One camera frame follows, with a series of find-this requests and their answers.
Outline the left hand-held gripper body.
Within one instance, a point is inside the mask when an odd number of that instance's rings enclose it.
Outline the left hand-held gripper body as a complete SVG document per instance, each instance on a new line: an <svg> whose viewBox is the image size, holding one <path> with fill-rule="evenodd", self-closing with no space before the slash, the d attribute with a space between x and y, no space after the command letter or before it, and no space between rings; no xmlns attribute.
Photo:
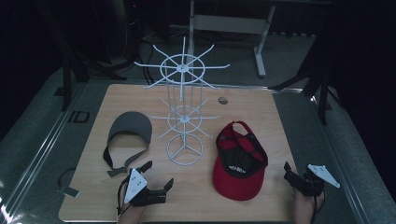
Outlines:
<svg viewBox="0 0 396 224"><path fill-rule="evenodd" d="M132 206L146 206L166 202L167 186L162 189L149 189L148 181L142 176L142 171L139 169L131 169L126 180L123 203L129 203Z"/></svg>

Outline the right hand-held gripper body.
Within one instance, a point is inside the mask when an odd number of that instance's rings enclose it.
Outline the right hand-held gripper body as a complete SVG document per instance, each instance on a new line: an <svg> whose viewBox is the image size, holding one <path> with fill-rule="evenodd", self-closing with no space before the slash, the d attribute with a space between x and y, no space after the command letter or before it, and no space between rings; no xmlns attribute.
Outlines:
<svg viewBox="0 0 396 224"><path fill-rule="evenodd" d="M291 180L291 185L304 196L319 196L324 191L326 183L337 189L341 187L325 165L308 164L303 176L293 174Z"/></svg>

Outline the white wire display rack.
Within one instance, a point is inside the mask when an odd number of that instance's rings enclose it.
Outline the white wire display rack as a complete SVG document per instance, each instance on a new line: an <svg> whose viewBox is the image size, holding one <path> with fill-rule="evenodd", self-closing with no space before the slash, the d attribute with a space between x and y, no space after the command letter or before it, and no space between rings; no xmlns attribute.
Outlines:
<svg viewBox="0 0 396 224"><path fill-rule="evenodd" d="M161 101L167 112L160 119L166 122L167 130L160 137L171 136L165 147L170 161L182 166L192 165L203 157L203 139L209 136L203 123L213 119L203 114L208 102L204 90L216 88L205 80L205 74L217 67L203 61L208 50L199 55L189 54L186 48L173 55L159 48L154 50L163 56L163 60L159 63L139 63L138 66L155 68L161 75L159 80L148 85L151 89L165 88Z"/></svg>

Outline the grey sun visor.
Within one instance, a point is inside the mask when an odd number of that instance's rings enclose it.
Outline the grey sun visor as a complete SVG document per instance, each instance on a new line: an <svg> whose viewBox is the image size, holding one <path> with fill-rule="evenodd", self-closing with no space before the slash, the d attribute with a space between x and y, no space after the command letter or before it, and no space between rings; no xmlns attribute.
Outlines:
<svg viewBox="0 0 396 224"><path fill-rule="evenodd" d="M115 168L109 152L109 146L115 136L121 133L134 133L139 135L146 144L146 148L134 154L132 157L128 158L120 168ZM108 171L107 174L110 177L114 177L119 174L127 173L127 168L130 166L130 164L136 161L148 149L151 142L151 136L151 121L143 113L138 111L127 111L119 115L113 122L108 132L106 148L103 152L103 159L111 168L111 170Z"/></svg>

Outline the red baseball cap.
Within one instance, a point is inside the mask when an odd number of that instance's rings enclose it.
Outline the red baseball cap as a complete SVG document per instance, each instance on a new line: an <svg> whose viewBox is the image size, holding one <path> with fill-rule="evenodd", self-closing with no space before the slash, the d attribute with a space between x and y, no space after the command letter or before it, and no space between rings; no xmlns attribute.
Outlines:
<svg viewBox="0 0 396 224"><path fill-rule="evenodd" d="M218 134L212 182L215 190L234 201L248 201L262 189L268 156L244 121L232 121Z"/></svg>

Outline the person's left hand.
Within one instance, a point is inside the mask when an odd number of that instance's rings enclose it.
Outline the person's left hand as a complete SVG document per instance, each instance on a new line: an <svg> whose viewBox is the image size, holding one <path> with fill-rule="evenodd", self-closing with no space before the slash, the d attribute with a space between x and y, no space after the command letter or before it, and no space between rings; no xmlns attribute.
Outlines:
<svg viewBox="0 0 396 224"><path fill-rule="evenodd" d="M146 206L134 207L129 203L124 204L121 207L121 213L117 219L117 224L139 224L146 209Z"/></svg>

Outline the person's right hand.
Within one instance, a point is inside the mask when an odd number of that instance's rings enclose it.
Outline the person's right hand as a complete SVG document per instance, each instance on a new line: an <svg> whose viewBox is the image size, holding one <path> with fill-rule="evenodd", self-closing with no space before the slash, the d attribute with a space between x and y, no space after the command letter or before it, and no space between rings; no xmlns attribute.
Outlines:
<svg viewBox="0 0 396 224"><path fill-rule="evenodd" d="M314 215L321 209L325 202L326 194L319 196L304 196L299 190L293 191L293 223L311 224Z"/></svg>

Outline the black floor marker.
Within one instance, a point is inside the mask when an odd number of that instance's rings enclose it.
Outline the black floor marker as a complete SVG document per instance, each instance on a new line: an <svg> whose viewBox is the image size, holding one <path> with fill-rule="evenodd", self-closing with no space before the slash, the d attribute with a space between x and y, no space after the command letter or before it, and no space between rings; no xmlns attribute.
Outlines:
<svg viewBox="0 0 396 224"><path fill-rule="evenodd" d="M86 123L90 118L90 113L85 111L73 111L69 116L68 123Z"/></svg>

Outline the black metal stand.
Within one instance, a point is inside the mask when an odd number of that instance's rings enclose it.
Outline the black metal stand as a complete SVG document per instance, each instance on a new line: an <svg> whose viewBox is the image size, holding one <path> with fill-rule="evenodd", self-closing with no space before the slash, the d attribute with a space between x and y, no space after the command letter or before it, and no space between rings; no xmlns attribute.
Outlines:
<svg viewBox="0 0 396 224"><path fill-rule="evenodd" d="M49 31L54 38L54 41L60 49L63 58L63 107L65 111L72 102L72 84L71 77L75 75L78 81L87 82L90 75L86 70L84 63L93 66L104 73L107 77L116 80L125 80L125 77L120 77L112 73L103 65L90 59L88 56L79 52L67 36L65 28L61 25L60 21L56 18L53 10L50 8L47 0L33 0L35 7L46 23Z"/></svg>
<svg viewBox="0 0 396 224"><path fill-rule="evenodd" d="M328 95L331 95L338 104L341 104L340 100L330 89L332 66L333 63L331 63L330 61L322 62L320 65L314 66L313 68L308 68L303 72L298 72L296 76L287 79L280 84L269 87L269 90L283 91L290 85L307 78L308 81L303 87L302 93L304 94L304 96L312 98L315 96L316 92L319 91L318 117L320 118L322 124L326 125L326 108Z"/></svg>

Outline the white metal desk frame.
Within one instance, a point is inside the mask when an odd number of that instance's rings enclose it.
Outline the white metal desk frame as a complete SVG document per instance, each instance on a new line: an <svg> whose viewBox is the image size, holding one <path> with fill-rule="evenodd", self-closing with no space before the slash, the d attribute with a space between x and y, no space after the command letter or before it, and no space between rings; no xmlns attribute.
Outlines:
<svg viewBox="0 0 396 224"><path fill-rule="evenodd" d="M190 24L188 53L194 53L194 31L215 31L259 35L261 40L253 49L259 77L266 76L262 51L276 7L270 6L265 19L236 18L226 16L202 15L195 13L195 0L190 0Z"/></svg>

